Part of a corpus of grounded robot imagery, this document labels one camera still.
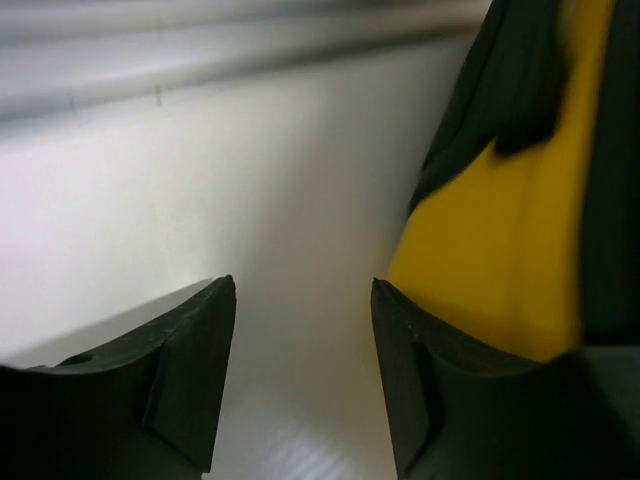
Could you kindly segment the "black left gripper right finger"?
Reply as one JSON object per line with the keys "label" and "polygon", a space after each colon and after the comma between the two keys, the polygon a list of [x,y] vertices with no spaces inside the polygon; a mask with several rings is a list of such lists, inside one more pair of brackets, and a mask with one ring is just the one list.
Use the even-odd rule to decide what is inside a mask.
{"label": "black left gripper right finger", "polygon": [[401,479],[635,479],[639,349],[543,363],[495,349],[375,280],[371,314]]}

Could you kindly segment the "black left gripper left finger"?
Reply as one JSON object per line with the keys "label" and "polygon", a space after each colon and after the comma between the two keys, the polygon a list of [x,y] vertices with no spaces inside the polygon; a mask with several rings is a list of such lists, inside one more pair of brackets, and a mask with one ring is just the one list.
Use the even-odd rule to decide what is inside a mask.
{"label": "black left gripper left finger", "polygon": [[53,367],[1,369],[5,479],[199,479],[211,469],[236,318],[220,277]]}

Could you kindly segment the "yellow suitcase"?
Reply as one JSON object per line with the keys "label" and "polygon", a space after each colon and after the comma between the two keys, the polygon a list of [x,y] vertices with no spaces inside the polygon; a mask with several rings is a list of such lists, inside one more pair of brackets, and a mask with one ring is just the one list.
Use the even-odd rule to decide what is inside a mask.
{"label": "yellow suitcase", "polygon": [[495,1],[389,279],[536,361],[639,337],[639,5]]}

